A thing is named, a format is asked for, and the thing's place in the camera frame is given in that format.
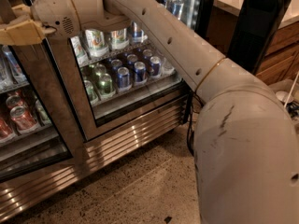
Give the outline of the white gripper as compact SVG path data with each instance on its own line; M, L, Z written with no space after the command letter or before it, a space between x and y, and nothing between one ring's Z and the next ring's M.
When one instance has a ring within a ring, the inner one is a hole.
M12 10L17 19L31 19L33 15L36 21L3 24L0 28L1 45L36 45L40 44L47 35L69 38L80 31L78 14L72 0L35 0L31 8L20 4Z

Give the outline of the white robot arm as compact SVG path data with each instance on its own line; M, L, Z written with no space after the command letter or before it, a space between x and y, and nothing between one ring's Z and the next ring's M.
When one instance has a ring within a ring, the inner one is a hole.
M135 21L205 101L194 133L202 224L299 224L299 145L274 92L155 0L35 0L2 21L4 45L34 45Z

